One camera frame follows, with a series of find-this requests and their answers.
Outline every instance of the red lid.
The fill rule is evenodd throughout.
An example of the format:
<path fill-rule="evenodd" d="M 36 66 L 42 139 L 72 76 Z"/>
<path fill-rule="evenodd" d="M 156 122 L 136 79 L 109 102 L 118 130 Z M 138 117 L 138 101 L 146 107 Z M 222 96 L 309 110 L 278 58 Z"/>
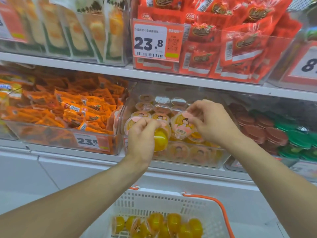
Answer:
<path fill-rule="evenodd" d="M 288 142 L 287 134 L 277 128 L 268 127 L 265 129 L 266 139 L 274 144 L 284 146 Z"/>
<path fill-rule="evenodd" d="M 228 108 L 231 110 L 233 114 L 236 114 L 238 112 L 247 112 L 245 107 L 238 103 L 231 103 L 228 105 Z"/>
<path fill-rule="evenodd" d="M 254 124 L 255 119 L 248 115 L 248 113 L 239 112 L 236 113 L 236 120 L 240 124 L 240 126 L 248 125 L 248 124 Z"/>
<path fill-rule="evenodd" d="M 256 125 L 260 128 L 273 127 L 274 122 L 266 116 L 258 115 L 256 116 Z"/>
<path fill-rule="evenodd" d="M 266 152 L 271 155 L 278 155 L 277 148 L 273 147 L 272 145 L 267 145 L 267 142 L 260 145 Z"/>
<path fill-rule="evenodd" d="M 263 144 L 266 140 L 265 132 L 258 126 L 255 125 L 245 125 L 241 132 L 248 136 L 249 138 L 253 139 L 257 144 Z"/>

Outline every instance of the shopping basket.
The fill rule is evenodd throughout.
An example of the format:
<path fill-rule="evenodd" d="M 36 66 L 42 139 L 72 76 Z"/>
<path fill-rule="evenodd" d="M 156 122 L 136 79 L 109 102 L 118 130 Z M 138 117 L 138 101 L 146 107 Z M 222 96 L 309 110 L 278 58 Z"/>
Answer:
<path fill-rule="evenodd" d="M 164 217 L 178 213 L 183 221 L 198 218 L 204 228 L 202 238 L 234 238 L 224 206 L 215 198 L 186 193 L 132 187 L 109 207 L 81 236 L 81 238 L 129 238 L 124 229 L 111 235 L 111 220 L 115 216 L 138 216 L 142 220 L 153 212 Z"/>

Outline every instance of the hand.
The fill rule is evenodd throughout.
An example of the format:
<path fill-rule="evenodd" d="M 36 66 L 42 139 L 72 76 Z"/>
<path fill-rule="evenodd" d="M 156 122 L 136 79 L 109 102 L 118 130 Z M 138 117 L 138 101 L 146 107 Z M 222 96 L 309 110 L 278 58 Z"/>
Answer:
<path fill-rule="evenodd" d="M 154 131 L 160 127 L 155 119 L 141 118 L 130 128 L 126 157 L 139 168 L 149 167 L 154 154 Z"/>
<path fill-rule="evenodd" d="M 226 148 L 232 140 L 244 137 L 222 104 L 198 100 L 187 108 L 187 112 L 193 115 L 188 121 L 209 142 Z"/>

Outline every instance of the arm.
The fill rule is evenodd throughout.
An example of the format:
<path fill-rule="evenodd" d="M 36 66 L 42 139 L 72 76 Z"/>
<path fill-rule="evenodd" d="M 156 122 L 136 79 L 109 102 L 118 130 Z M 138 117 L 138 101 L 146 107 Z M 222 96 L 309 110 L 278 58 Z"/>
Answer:
<path fill-rule="evenodd" d="M 245 168 L 291 238 L 317 234 L 317 187 L 244 136 L 221 104 L 196 101 L 188 108 L 205 140 L 228 150 Z"/>
<path fill-rule="evenodd" d="M 147 170 L 160 125 L 139 120 L 129 131 L 127 155 L 117 165 L 1 215 L 0 237 L 79 238 Z"/>

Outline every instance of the forearm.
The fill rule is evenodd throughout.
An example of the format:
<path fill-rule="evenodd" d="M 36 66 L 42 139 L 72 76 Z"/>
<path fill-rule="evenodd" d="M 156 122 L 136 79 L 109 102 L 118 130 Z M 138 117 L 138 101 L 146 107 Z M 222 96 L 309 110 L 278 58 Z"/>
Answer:
<path fill-rule="evenodd" d="M 291 238 L 317 233 L 317 188 L 247 137 L 226 149 L 242 164 Z"/>
<path fill-rule="evenodd" d="M 126 157 L 80 183 L 0 216 L 0 237 L 78 238 L 145 172 Z"/>

